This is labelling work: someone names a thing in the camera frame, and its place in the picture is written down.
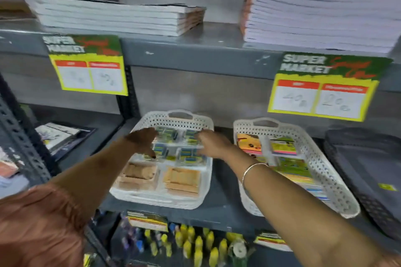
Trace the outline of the black white booklets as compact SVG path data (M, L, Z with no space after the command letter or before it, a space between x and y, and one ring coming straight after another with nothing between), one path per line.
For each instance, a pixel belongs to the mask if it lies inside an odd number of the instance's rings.
M97 128L48 122L35 130L51 156L58 162L95 133Z

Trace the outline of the green pink sticky note pack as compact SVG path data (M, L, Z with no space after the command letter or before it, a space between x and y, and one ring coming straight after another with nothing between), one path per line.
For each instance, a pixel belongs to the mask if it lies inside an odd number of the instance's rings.
M298 154L295 141L291 137L272 138L270 140L270 145L273 154L291 156L296 156Z

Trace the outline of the multicolour sticky note pack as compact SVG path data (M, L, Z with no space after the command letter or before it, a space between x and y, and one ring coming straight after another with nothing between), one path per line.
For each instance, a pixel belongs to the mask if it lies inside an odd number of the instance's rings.
M308 191L308 193L312 194L314 197L320 199L321 201L328 202L329 198L324 191L323 187L316 183L315 180L308 176L300 176L295 174L287 174L279 172L284 177L288 178L292 182L298 184L303 189Z

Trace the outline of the person's right forearm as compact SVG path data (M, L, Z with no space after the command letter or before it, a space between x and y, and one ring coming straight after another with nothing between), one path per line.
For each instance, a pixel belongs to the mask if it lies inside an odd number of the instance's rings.
M304 267L401 267L401 256L238 147L224 161Z

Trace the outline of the purple blue small bottles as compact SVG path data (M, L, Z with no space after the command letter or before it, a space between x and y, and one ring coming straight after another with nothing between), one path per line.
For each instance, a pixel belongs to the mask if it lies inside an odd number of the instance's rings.
M123 217L120 223L123 230L121 242L127 255L142 254L145 250L144 230L131 225L128 217Z

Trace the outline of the brown packet in clear wrap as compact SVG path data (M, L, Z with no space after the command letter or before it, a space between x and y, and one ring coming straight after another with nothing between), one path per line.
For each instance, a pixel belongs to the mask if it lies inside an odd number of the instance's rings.
M168 167L163 176L169 193L187 197L199 196L200 181L201 171L179 167Z
M127 191L155 191L160 170L152 162L130 162L115 180L113 187Z

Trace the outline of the clear tape roll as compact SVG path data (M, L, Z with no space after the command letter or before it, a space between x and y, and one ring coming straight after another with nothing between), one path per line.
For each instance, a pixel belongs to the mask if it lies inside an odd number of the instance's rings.
M246 259L247 254L248 254L247 244L246 241L243 239L234 240L228 248L228 255L232 259Z

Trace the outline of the group of yellow bottles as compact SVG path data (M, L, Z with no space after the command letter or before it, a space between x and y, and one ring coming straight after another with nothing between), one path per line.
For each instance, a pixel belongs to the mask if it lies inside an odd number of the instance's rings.
M232 259L228 255L228 248L236 239L243 239L243 236L228 232L215 246L212 230L202 228L201 234L197 234L195 227L184 224L173 224L166 233L144 230L145 250L149 250L152 257L168 260L178 254L178 258L189 261L191 267L226 267L229 259L234 266L247 267L248 254L246 259Z

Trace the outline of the small yellow price label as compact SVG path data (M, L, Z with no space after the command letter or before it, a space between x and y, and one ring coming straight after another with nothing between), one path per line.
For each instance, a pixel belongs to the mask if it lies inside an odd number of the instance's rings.
M156 230L160 232L168 232L168 219L165 216L138 212L138 211L126 211L126 218L132 227Z
M292 249L281 236L272 231L261 231L256 235L253 243L279 251L292 252Z

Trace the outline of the person's left hand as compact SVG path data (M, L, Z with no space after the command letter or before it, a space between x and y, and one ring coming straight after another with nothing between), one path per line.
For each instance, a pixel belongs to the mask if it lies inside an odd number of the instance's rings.
M124 136L124 140L128 143L129 151L134 154L147 155L147 147L152 146L157 132L155 128L143 128L134 130L133 132Z

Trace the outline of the stack of white notebooks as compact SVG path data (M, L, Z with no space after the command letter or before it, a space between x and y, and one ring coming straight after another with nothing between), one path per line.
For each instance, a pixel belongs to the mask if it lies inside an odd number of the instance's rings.
M33 10L40 23L48 27L179 37L203 23L207 8L185 4L39 0Z

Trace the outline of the person's left forearm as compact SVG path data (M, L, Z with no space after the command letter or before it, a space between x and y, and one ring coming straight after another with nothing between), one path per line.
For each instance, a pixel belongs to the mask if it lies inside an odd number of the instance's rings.
M123 137L100 152L63 171L49 183L61 188L78 205L88 222L131 156L140 146Z

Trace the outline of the orange white packets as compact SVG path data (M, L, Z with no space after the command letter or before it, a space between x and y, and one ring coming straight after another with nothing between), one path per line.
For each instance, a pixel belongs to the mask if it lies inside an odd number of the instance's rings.
M0 147L0 199L27 190L29 186L28 179Z

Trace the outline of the person's right hand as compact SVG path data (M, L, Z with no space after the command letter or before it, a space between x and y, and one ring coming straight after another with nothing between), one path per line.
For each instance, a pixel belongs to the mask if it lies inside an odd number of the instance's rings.
M224 135L211 130L211 158L218 158L223 160L227 157L233 144Z

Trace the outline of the stack of orange-spined notebooks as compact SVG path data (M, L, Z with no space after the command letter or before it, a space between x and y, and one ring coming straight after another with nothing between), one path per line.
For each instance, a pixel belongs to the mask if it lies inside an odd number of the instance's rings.
M401 0L244 0L248 43L390 53L401 42Z

